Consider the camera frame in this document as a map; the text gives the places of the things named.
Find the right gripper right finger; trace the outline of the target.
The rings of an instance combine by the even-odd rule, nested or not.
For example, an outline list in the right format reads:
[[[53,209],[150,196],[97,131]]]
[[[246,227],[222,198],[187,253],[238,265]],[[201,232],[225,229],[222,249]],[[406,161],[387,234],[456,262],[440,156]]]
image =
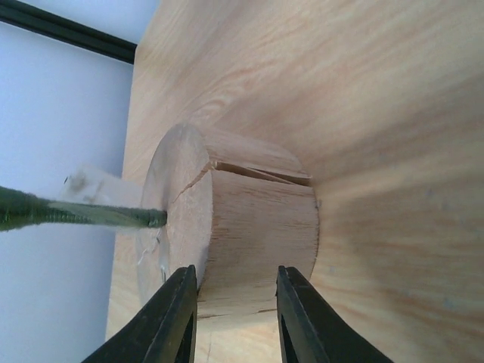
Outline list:
[[[354,331],[294,267],[278,267],[277,312],[283,362],[390,362]]]

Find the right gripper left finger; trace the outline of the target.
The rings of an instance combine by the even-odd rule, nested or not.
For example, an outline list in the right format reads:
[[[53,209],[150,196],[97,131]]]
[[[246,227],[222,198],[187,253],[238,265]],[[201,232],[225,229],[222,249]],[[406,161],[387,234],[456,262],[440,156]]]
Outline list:
[[[178,268],[135,317],[84,361],[193,362],[197,335],[194,265]]]

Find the small green christmas tree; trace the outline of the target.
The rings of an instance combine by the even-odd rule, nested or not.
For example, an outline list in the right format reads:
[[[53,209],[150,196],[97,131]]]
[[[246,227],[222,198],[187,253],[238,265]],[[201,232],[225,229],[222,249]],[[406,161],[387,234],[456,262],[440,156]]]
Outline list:
[[[161,139],[137,206],[1,189],[3,231],[47,223],[134,234],[143,299],[193,265],[197,320],[208,330],[274,321],[278,267],[309,276],[318,249],[315,192],[294,155],[190,123]]]

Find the fairy light string white beads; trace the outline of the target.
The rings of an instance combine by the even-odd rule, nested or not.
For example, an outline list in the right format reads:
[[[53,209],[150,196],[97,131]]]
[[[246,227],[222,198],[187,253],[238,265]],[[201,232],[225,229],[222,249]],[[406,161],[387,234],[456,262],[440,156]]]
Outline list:
[[[67,176],[60,190],[60,199],[68,203],[140,208],[142,187],[125,181],[93,166],[80,166]],[[160,264],[159,228],[128,227],[115,225],[113,230],[136,238],[138,277],[144,284],[148,280],[160,286],[166,281],[166,272]]]

